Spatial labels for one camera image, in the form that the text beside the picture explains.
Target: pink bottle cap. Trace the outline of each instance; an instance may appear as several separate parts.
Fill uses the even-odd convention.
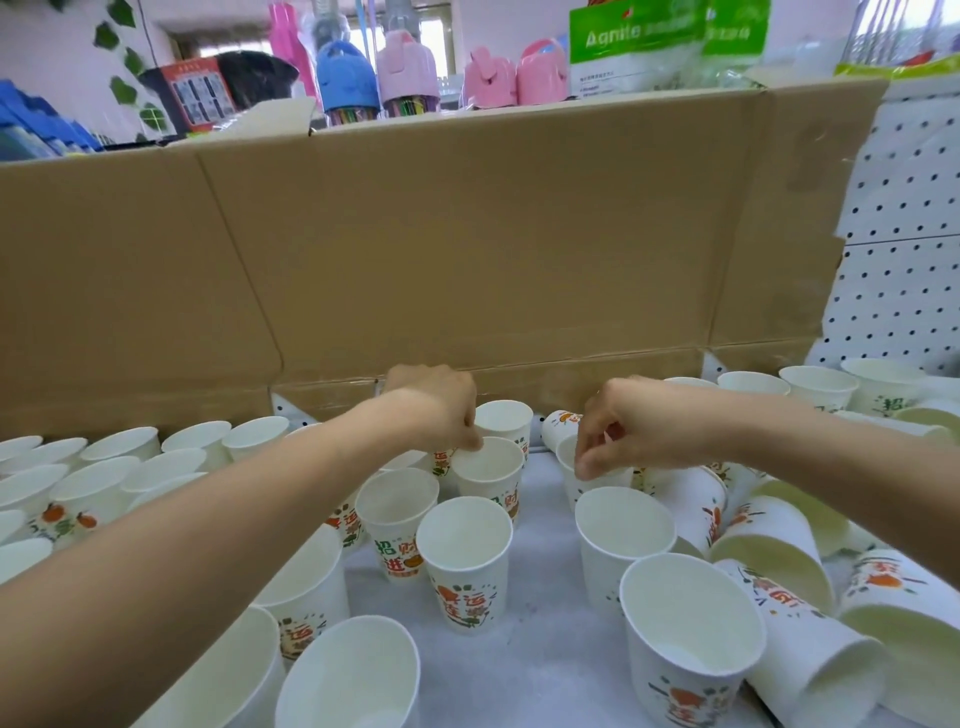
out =
[[[440,98],[433,54],[407,31],[387,34],[386,47],[376,54],[376,75],[380,82],[380,100],[384,103],[403,96]]]

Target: blue lid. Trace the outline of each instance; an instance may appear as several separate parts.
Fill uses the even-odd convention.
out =
[[[324,109],[380,108],[373,66],[345,40],[331,40],[317,52],[317,84]]]

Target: pink bottle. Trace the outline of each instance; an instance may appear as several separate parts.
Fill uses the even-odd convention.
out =
[[[516,106],[516,66],[509,59],[492,58],[490,49],[480,46],[470,53],[464,71],[464,106],[499,109]]]
[[[549,53],[541,51],[553,46]],[[555,104],[569,96],[566,53],[553,38],[527,46],[516,67],[516,95],[522,107]]]

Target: green label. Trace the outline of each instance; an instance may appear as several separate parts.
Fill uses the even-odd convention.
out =
[[[760,56],[770,25],[770,0],[711,0],[705,56]]]
[[[570,11],[570,62],[703,40],[707,0],[615,0]]]

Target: paper cup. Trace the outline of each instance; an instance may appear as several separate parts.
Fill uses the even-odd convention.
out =
[[[14,437],[12,440],[4,440],[0,443],[0,463],[17,455],[22,455],[27,450],[32,450],[42,443],[43,438],[39,435],[26,435],[24,437]]]
[[[513,440],[485,437],[477,452],[455,452],[450,468],[461,496],[488,497],[503,506],[511,521],[516,522],[524,462],[523,450]]]
[[[593,480],[580,480],[573,471],[573,457],[577,452],[577,436],[568,437],[557,445],[557,462],[564,471],[564,490],[570,510],[577,507],[577,501],[587,491],[596,488],[630,488],[634,479],[633,468],[621,468],[618,471],[601,475]]]
[[[349,619],[343,546],[324,524],[253,600],[280,625],[280,654],[296,660],[325,629]]]
[[[833,612],[833,588],[810,526],[803,513],[779,498],[757,496],[741,505],[709,558],[713,562],[735,559],[824,614]]]
[[[778,376],[760,372],[726,372],[717,378],[720,389],[732,392],[752,392],[757,395],[788,395],[790,385]]]
[[[720,531],[727,492],[709,468],[647,468],[647,493],[662,503],[677,525],[673,550],[706,558]]]
[[[0,584],[36,566],[52,551],[53,544],[46,539],[27,539],[0,546]]]
[[[784,367],[780,378],[790,385],[790,397],[824,412],[846,409],[860,385],[855,376],[827,367]]]
[[[513,538],[507,512],[484,497],[456,497],[423,517],[417,546],[444,622],[454,632],[480,634],[503,621]]]
[[[140,465],[134,455],[114,457],[68,475],[50,491],[50,505],[40,514],[43,535],[57,548],[82,540],[127,511],[120,483]]]
[[[124,511],[139,496],[153,490],[161,483],[181,475],[196,473],[206,461],[206,452],[199,448],[179,449],[164,452],[134,468],[120,483]]]
[[[577,434],[580,429],[580,420],[583,415],[558,409],[551,412],[540,424],[540,437],[543,444],[551,452],[557,451],[557,446],[566,438]]]
[[[840,367],[860,382],[848,409],[874,417],[912,407],[926,378],[920,367],[890,359],[845,359]]]
[[[733,560],[715,565],[760,608],[767,648],[747,682],[785,728],[856,728],[883,696],[889,656],[798,596]]]
[[[85,437],[71,437],[66,440],[56,440],[37,448],[29,449],[15,455],[10,460],[0,462],[0,474],[3,476],[22,473],[40,465],[65,465],[67,471],[74,471],[81,466],[80,453],[86,447]]]
[[[142,505],[146,505],[152,500],[156,500],[160,496],[166,496],[171,491],[175,491],[178,488],[186,485],[187,483],[192,483],[194,480],[199,480],[204,477],[206,473],[191,473],[190,475],[181,475],[180,477],[172,477],[169,480],[156,485],[151,488],[149,491],[141,493],[139,496],[133,499],[133,502],[127,506],[127,513],[135,511]]]
[[[212,473],[225,468],[232,462],[227,449],[221,442],[232,429],[233,425],[225,420],[191,425],[164,440],[160,449],[163,452],[173,452],[179,449],[199,448],[206,452],[206,461],[202,470]]]
[[[580,532],[587,600],[597,612],[619,619],[620,578],[634,561],[673,548],[677,528],[663,505],[629,488],[584,493],[574,512]]]
[[[422,574],[417,527],[439,496],[437,478],[415,468],[375,475],[357,494],[357,516],[370,533],[391,584],[413,583]]]
[[[260,417],[238,425],[221,440],[234,463],[246,460],[283,437],[290,428],[285,417]]]
[[[847,517],[800,488],[767,475],[760,479],[750,498],[756,496],[772,496],[785,500],[803,513],[821,558],[832,556],[844,547],[849,538],[850,521]]]
[[[663,728],[721,721],[766,646],[753,600],[705,561],[662,553],[627,569],[620,601],[644,710]]]
[[[420,654],[386,617],[354,617],[328,629],[290,670],[276,728],[418,728]]]
[[[97,440],[80,453],[82,466],[114,457],[135,457],[140,462],[160,454],[156,427],[134,427]]]
[[[481,435],[513,440],[523,450],[526,460],[533,418],[534,411],[521,401],[495,400],[477,407],[474,424]]]
[[[278,633],[267,610],[248,607],[133,728],[273,725],[285,676]]]
[[[892,664],[881,703],[928,728],[960,716],[960,595],[893,549],[863,554],[837,618],[880,640]]]

